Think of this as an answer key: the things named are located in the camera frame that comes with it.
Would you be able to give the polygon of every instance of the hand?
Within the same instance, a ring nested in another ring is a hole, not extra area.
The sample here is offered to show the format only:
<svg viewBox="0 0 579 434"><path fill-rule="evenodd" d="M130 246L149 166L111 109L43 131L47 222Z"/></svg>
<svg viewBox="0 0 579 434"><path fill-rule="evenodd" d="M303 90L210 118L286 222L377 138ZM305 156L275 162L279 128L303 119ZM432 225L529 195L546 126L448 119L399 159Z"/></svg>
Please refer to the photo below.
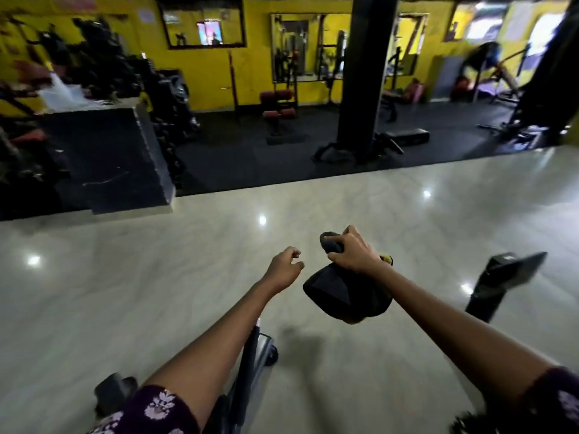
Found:
<svg viewBox="0 0 579 434"><path fill-rule="evenodd" d="M303 262L292 263L292 260L297 259L301 253L297 248L287 247L275 255L259 284L267 286L272 296L283 291L298 278L305 266Z"/></svg>
<svg viewBox="0 0 579 434"><path fill-rule="evenodd" d="M343 253L328 253L328 258L342 268L355 272L367 272L373 263L381 262L380 256L360 236L353 225L349 225L341 236L327 236L325 239L344 245Z"/></svg>

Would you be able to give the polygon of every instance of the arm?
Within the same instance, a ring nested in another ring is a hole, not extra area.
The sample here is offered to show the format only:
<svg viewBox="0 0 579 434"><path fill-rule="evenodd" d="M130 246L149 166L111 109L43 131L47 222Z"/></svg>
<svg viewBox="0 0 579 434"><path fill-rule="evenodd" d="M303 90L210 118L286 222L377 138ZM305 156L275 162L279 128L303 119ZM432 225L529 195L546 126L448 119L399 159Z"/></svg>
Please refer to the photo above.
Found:
<svg viewBox="0 0 579 434"><path fill-rule="evenodd" d="M555 366L397 273L380 260L354 226L328 239L344 244L344 252L330 253L330 260L377 280L482 392L515 406L535 380Z"/></svg>
<svg viewBox="0 0 579 434"><path fill-rule="evenodd" d="M144 385L160 385L177 394L203 430L265 305L291 285L304 268L303 262L292 264L299 255L300 251L293 247L276 255L264 277L234 307L153 373Z"/></svg>

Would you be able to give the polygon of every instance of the white marble floor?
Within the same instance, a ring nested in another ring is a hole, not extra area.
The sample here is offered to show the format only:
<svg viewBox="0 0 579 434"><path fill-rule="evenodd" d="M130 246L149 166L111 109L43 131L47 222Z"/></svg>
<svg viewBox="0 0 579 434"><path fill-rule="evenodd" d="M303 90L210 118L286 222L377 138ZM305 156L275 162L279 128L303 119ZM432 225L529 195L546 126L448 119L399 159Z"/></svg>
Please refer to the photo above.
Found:
<svg viewBox="0 0 579 434"><path fill-rule="evenodd" d="M100 380L145 379L294 245L306 269L262 316L280 362L250 432L445 432L471 402L400 307L349 326L301 289L327 263L318 235L348 223L461 308L491 255L548 251L493 324L579 368L579 150L560 147L180 198L146 218L1 223L2 431L82 433Z"/></svg>

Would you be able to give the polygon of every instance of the forearm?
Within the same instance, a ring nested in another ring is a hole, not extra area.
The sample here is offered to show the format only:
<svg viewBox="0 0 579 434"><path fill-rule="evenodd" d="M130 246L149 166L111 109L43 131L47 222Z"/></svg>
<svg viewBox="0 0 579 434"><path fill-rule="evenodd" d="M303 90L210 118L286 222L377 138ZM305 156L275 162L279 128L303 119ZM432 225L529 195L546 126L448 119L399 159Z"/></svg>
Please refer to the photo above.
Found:
<svg viewBox="0 0 579 434"><path fill-rule="evenodd" d="M271 290L258 282L219 321L163 365L146 382L176 393L205 426L231 369Z"/></svg>
<svg viewBox="0 0 579 434"><path fill-rule="evenodd" d="M418 287L384 262L367 271L479 390L515 405L553 364Z"/></svg>

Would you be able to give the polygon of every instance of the gym floor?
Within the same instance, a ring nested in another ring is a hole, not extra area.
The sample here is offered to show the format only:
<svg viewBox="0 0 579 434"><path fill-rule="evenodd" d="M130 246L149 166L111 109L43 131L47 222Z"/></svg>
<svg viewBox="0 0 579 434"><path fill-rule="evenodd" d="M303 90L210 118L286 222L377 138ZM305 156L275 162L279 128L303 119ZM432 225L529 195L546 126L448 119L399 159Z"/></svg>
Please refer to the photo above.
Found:
<svg viewBox="0 0 579 434"><path fill-rule="evenodd" d="M399 106L398 120L389 124L382 110L378 131L422 128L430 132L425 145L404 147L405 154L389 152L377 161L357 165L352 161L314 163L312 154L337 136L338 108L300 107L299 117L290 121L293 138L300 143L271 146L266 143L268 127L259 113L235 119L231 113L200 114L199 139L177 148L187 172L179 195L243 189L268 184L303 181L335 175L395 169L447 161L475 159L516 152L514 146L499 144L477 123L499 124L512 109L504 105L478 103L430 103Z"/></svg>
<svg viewBox="0 0 579 434"><path fill-rule="evenodd" d="M578 217L579 150L561 146L182 197L174 213L143 218L0 223L0 426L85 432L96 384L112 372L142 382L294 245L306 268L262 315L280 360L245 432L446 432L473 402L397 304L350 326L303 293L328 263L319 234L354 223L397 270L459 308L491 255L547 251L491 324L577 370Z"/></svg>

